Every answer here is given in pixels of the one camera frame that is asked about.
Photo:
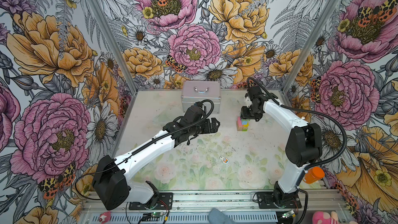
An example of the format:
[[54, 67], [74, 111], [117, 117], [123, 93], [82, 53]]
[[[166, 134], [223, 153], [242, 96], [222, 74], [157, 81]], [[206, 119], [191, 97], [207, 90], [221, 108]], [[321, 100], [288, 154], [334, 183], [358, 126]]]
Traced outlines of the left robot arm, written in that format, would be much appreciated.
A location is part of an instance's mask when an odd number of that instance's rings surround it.
[[162, 130], [141, 146], [116, 158], [104, 156], [97, 165], [92, 187], [104, 207], [110, 211], [123, 203], [138, 203], [154, 208], [160, 201], [159, 190], [150, 181], [137, 183], [135, 174], [152, 160], [182, 143], [190, 144], [201, 134], [217, 133], [220, 122], [210, 115], [214, 110], [211, 100], [191, 105], [183, 116], [167, 123]]

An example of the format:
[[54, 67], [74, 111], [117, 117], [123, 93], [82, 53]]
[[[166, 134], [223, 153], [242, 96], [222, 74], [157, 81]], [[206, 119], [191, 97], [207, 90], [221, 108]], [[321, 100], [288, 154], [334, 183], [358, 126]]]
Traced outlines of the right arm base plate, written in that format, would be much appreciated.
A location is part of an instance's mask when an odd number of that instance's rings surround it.
[[259, 209], [302, 208], [298, 192], [284, 194], [280, 192], [260, 191], [255, 193], [254, 200], [258, 203]]

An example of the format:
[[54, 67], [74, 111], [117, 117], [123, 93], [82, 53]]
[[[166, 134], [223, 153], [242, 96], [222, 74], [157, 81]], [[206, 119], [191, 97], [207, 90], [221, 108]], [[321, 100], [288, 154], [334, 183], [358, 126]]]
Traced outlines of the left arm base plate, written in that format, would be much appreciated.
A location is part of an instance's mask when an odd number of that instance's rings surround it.
[[170, 210], [173, 205], [171, 192], [161, 192], [155, 194], [147, 203], [130, 202], [128, 209], [131, 211], [151, 211], [151, 210]]

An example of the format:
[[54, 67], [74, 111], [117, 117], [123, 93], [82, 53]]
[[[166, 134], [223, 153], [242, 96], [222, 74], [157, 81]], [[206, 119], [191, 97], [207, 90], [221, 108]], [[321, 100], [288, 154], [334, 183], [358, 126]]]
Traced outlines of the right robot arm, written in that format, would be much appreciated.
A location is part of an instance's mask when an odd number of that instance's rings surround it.
[[299, 118], [294, 111], [281, 104], [274, 94], [263, 92], [260, 86], [247, 89], [245, 102], [246, 106], [240, 112], [242, 119], [254, 119], [258, 122], [263, 114], [268, 114], [289, 133], [285, 147], [289, 162], [274, 186], [272, 202], [278, 207], [285, 207], [291, 202], [300, 205], [299, 185], [309, 166], [322, 154], [319, 125]]

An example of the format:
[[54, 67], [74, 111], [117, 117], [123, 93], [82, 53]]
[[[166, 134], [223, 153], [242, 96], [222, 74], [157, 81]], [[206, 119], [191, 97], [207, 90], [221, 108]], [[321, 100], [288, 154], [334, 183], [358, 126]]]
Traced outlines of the small orange white toy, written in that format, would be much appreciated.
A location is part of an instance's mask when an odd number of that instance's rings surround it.
[[229, 160], [228, 160], [227, 158], [225, 158], [224, 156], [221, 156], [220, 159], [221, 159], [221, 161], [222, 161], [224, 164], [228, 164], [228, 162], [229, 162]]

